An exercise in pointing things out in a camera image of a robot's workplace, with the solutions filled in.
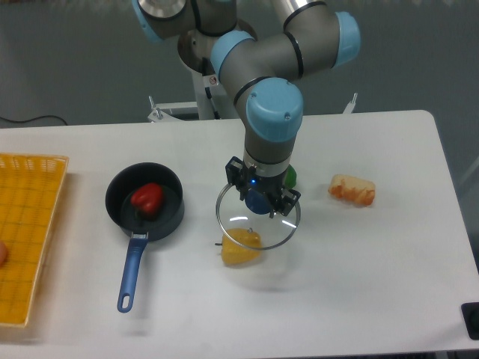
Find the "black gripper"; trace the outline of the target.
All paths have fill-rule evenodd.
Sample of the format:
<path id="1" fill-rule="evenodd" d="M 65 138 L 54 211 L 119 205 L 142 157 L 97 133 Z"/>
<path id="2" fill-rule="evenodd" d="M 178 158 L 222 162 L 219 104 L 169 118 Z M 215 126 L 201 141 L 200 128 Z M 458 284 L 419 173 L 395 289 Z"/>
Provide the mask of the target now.
<path id="1" fill-rule="evenodd" d="M 245 200 L 251 190 L 268 200 L 270 218 L 275 214 L 288 216 L 301 197 L 298 191 L 284 188 L 287 170 L 273 177 L 261 176 L 257 168 L 248 168 L 241 159 L 233 156 L 225 165 L 225 172 L 228 184 L 236 188 L 240 200 Z"/>

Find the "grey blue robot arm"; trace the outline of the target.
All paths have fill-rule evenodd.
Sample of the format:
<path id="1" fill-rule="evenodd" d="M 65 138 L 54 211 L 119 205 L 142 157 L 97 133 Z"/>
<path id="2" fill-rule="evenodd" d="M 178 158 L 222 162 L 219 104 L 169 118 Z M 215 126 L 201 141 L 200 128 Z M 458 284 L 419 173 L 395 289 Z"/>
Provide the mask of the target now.
<path id="1" fill-rule="evenodd" d="M 235 1 L 134 1 L 132 7 L 150 39 L 188 40 L 179 49 L 183 63 L 214 75 L 231 99 L 245 127 L 245 149 L 226 174 L 240 200 L 257 214 L 288 215 L 300 197 L 285 182 L 303 116 L 294 82 L 358 55 L 354 17 L 324 1 L 274 1 L 282 31 L 258 40 Z"/>

